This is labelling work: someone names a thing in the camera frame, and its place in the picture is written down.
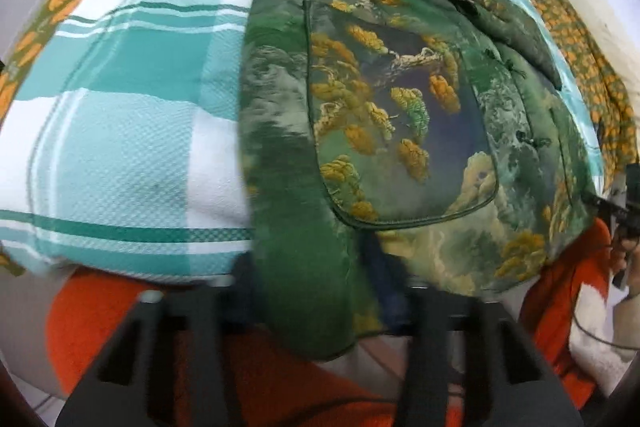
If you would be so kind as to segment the person's right hand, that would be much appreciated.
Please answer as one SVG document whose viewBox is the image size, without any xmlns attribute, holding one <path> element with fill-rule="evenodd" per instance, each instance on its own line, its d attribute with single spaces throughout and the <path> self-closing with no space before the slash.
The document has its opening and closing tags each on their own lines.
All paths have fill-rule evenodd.
<svg viewBox="0 0 640 427">
<path fill-rule="evenodd" d="M 611 251 L 613 284 L 627 289 L 627 298 L 639 296 L 639 239 L 615 236 Z"/>
</svg>

